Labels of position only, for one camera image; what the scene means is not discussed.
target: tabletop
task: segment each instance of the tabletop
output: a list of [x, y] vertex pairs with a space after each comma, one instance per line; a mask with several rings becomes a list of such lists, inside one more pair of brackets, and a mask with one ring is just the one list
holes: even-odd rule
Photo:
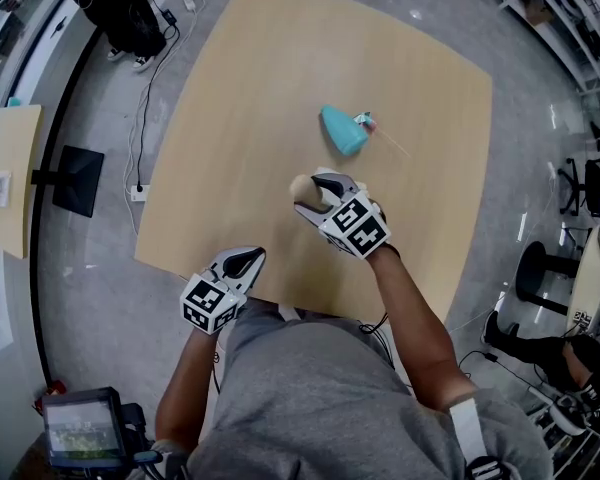
[[0, 108], [0, 171], [11, 173], [9, 203], [0, 208], [0, 248], [15, 256], [27, 256], [29, 200], [34, 148], [42, 107]]
[[[189, 278], [221, 249], [260, 245], [252, 295], [373, 321], [384, 309], [368, 265], [329, 246], [288, 193], [331, 168], [366, 183], [444, 320], [480, 205], [491, 94], [475, 65], [365, 5], [231, 0], [169, 124], [135, 257]], [[380, 130], [344, 157], [322, 133], [325, 104], [371, 111]]]
[[567, 310], [567, 331], [588, 329], [600, 308], [600, 225], [585, 244]]

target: white strap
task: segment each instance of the white strap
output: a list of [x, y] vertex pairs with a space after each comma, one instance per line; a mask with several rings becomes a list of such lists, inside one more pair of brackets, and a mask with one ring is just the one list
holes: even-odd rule
[[482, 430], [480, 420], [478, 419], [478, 409], [476, 401], [473, 398], [465, 400], [449, 409], [453, 426], [456, 431], [456, 438], [460, 444], [462, 455], [471, 464], [478, 457], [487, 455], [487, 449], [482, 439]]

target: red object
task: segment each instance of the red object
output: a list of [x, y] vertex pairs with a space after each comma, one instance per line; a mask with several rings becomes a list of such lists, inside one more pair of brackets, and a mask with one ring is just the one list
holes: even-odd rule
[[[51, 383], [51, 386], [49, 386], [47, 388], [47, 390], [44, 392], [44, 395], [42, 395], [42, 396], [64, 395], [66, 392], [67, 392], [67, 387], [62, 383], [62, 381], [54, 380]], [[36, 411], [38, 411], [38, 414], [40, 414], [40, 416], [42, 416], [42, 396], [33, 403], [33, 408]]]

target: white shelf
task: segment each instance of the white shelf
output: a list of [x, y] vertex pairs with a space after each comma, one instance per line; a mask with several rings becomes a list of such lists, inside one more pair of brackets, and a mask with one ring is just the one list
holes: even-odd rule
[[[547, 46], [556, 54], [562, 61], [567, 70], [571, 73], [574, 80], [580, 87], [583, 93], [600, 90], [600, 61], [596, 60], [588, 44], [578, 32], [576, 25], [571, 19], [571, 16], [565, 11], [562, 5], [557, 0], [544, 0], [546, 5], [551, 8], [554, 19], [562, 22], [564, 28], [573, 36], [573, 39], [578, 44], [579, 48], [587, 58], [587, 63], [581, 65], [579, 56], [573, 47], [565, 39], [561, 37], [558, 31], [550, 23], [541, 23], [539, 25], [531, 25], [527, 20], [526, 10], [520, 0], [503, 0], [499, 8], [510, 7], [514, 12], [520, 15], [536, 33], [547, 43]], [[573, 0], [575, 5], [580, 9], [584, 16], [589, 30], [592, 33], [598, 34], [600, 37], [600, 21], [593, 13], [591, 8], [584, 0]]]
[[[527, 13], [525, 11], [524, 5], [520, 2], [520, 0], [512, 0], [509, 3], [509, 7], [513, 9], [523, 20], [527, 23]], [[576, 55], [573, 50], [569, 47], [569, 45], [560, 37], [560, 35], [555, 31], [555, 29], [549, 23], [540, 23], [539, 25], [532, 25], [529, 23], [529, 26], [532, 27], [537, 34], [544, 40], [545, 43], [553, 50], [553, 52], [558, 56], [558, 58], [562, 61], [567, 70], [571, 73], [574, 80], [580, 87], [581, 91], [587, 90], [587, 78], [584, 75], [583, 70], [580, 67], [580, 63], [577, 60]]]

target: gray t-shirt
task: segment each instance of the gray t-shirt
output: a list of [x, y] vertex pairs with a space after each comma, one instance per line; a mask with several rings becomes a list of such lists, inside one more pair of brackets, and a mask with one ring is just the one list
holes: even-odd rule
[[[494, 390], [474, 398], [487, 453], [524, 480], [550, 478], [548, 450], [525, 414]], [[187, 469], [205, 480], [465, 477], [449, 414], [420, 405], [375, 351], [324, 323], [240, 350]]]

